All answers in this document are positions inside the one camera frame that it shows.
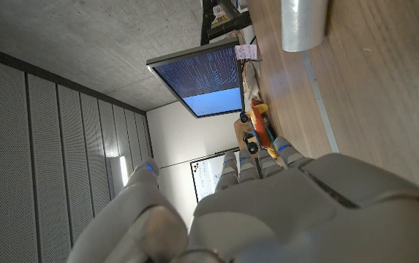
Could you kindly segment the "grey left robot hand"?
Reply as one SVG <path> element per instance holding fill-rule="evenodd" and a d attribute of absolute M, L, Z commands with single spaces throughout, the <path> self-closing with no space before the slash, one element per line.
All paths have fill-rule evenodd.
<path fill-rule="evenodd" d="M 419 262 L 419 186 L 340 153 L 226 153 L 190 224 L 137 166 L 75 241 L 70 262 Z"/>

